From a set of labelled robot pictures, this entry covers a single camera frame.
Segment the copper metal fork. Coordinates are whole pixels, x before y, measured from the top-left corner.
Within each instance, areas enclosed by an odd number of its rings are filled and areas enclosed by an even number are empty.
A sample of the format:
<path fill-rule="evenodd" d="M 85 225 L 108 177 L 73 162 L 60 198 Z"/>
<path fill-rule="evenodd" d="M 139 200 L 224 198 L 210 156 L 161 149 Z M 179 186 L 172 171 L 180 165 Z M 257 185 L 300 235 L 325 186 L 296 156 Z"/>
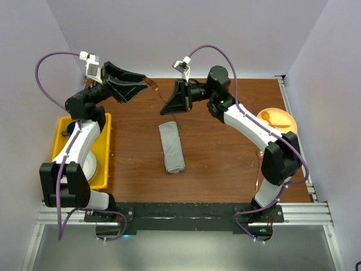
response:
<path fill-rule="evenodd" d="M 161 98 L 161 100 L 166 103 L 166 100 L 162 97 L 161 93 L 160 93 L 160 89 L 159 89 L 159 86 L 158 84 L 156 84 L 152 79 L 150 79 L 149 77 L 145 77 L 143 79 L 143 81 L 149 86 L 151 87 L 156 93 L 157 95 Z M 183 130 L 183 127 L 181 125 L 181 123 L 177 120 L 177 118 L 175 117 L 175 115 L 172 113 L 171 114 L 173 120 L 177 123 L 177 126 Z"/>

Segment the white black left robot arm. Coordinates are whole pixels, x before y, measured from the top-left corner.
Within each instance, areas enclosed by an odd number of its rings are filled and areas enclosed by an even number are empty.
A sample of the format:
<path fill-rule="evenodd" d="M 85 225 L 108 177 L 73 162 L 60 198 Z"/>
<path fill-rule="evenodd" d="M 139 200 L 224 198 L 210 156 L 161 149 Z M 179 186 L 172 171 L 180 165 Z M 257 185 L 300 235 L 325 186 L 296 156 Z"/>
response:
<path fill-rule="evenodd" d="M 45 204 L 57 209 L 58 222 L 61 209 L 71 207 L 93 210 L 103 221 L 116 217 L 113 195 L 92 190 L 82 167 L 105 127 L 105 109 L 98 104 L 110 97 L 126 103 L 147 88 L 145 75 L 120 69 L 111 62 L 99 65 L 88 60 L 86 77 L 93 83 L 65 102 L 65 110 L 76 122 L 70 139 L 52 162 L 43 163 L 39 169 Z"/>

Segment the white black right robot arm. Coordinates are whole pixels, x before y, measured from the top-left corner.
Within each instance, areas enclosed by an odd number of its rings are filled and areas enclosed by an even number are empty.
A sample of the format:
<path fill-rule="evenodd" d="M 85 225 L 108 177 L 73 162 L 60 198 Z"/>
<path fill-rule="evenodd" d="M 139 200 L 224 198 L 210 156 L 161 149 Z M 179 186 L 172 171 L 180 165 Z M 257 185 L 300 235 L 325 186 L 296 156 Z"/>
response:
<path fill-rule="evenodd" d="M 239 131 L 263 152 L 261 187 L 250 206 L 238 211 L 237 215 L 253 222 L 265 221 L 271 216 L 280 194 L 301 167 L 296 134 L 276 130 L 236 103 L 229 91 L 231 81 L 224 67 L 213 66 L 204 83 L 190 78 L 190 67 L 185 62 L 175 63 L 174 68 L 182 77 L 176 80 L 174 91 L 160 114 L 189 112 L 194 102 L 206 100 L 208 111 L 214 118 Z"/>

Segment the copper metal spoon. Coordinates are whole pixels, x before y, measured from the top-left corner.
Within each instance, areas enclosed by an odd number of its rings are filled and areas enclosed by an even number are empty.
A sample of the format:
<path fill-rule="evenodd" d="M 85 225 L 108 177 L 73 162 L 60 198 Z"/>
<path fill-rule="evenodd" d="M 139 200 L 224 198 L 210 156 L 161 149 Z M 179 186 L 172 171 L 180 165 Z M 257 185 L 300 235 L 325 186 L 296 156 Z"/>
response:
<path fill-rule="evenodd" d="M 262 160 L 263 160 L 263 152 L 261 150 L 257 150 L 256 152 L 258 158 L 258 169 L 257 169 L 257 176 L 256 176 L 256 184 L 255 184 L 255 191 L 258 190 L 259 180 L 261 175 L 261 167 L 262 167 Z"/>

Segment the grey cloth napkin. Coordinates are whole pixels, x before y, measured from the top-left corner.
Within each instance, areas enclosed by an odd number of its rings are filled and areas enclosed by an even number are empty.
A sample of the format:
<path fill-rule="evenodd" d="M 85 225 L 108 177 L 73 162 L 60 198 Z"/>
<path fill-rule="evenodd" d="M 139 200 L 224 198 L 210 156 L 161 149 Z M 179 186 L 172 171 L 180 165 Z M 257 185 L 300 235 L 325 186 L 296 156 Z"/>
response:
<path fill-rule="evenodd" d="M 185 170 L 185 161 L 177 123 L 170 121 L 159 125 L 166 171 L 171 174 Z"/>

